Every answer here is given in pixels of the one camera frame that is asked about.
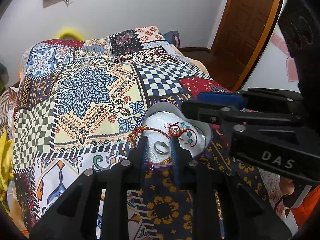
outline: orange jacket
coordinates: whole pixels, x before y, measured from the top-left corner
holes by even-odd
[[[291,209],[298,228],[302,227],[303,224],[307,221],[312,211],[316,207],[319,199],[320,185],[308,193],[308,195],[303,200],[301,206],[299,206],[298,208]]]

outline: metal screw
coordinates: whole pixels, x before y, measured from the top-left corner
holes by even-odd
[[[131,161],[129,161],[129,160],[123,160],[123,161],[121,162],[121,165],[122,165],[122,166],[129,166],[130,163],[131,163]]]
[[[237,132],[243,132],[243,131],[245,131],[245,126],[243,124],[236,124],[233,127],[233,130],[235,130]]]
[[[215,116],[212,116],[211,118],[210,118],[210,122],[215,122],[217,120],[217,118],[215,117]]]
[[[232,169],[228,169],[226,170],[226,174],[230,177],[233,177],[236,174],[236,172]]]
[[[192,161],[189,161],[188,164],[191,166],[191,167],[196,167],[198,165],[198,162],[195,161],[195,160],[192,160]]]
[[[93,174],[93,169],[86,169],[86,170],[84,171],[84,174],[85,174],[86,176],[91,176],[91,175]]]
[[[221,108],[221,110],[224,111],[224,112],[227,112],[227,111],[230,111],[231,108],[230,107],[223,107],[223,108]]]

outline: bed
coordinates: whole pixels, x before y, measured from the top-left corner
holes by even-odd
[[[127,136],[142,124],[148,106],[164,100],[180,107],[203,91],[228,92],[156,26],[81,42],[44,41],[24,55],[8,203],[26,235],[84,170],[109,169],[127,158]],[[198,161],[208,169],[236,170],[268,201],[259,170],[229,157],[217,127],[212,132]],[[155,198],[166,201],[151,205]],[[172,203],[179,206],[178,216],[171,214]],[[192,239],[192,195],[176,188],[169,170],[148,171],[143,188],[128,191],[127,204],[130,239]],[[101,219],[100,210],[97,238]]]

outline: blue plastic part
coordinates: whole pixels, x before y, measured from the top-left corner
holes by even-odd
[[[246,108],[247,105],[240,94],[232,93],[201,92],[198,94],[197,100],[223,106],[235,106],[238,110]]]

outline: wooden door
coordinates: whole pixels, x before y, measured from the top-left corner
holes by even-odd
[[[225,21],[219,26],[212,52],[231,64],[239,76],[258,44],[273,1],[231,0]]]

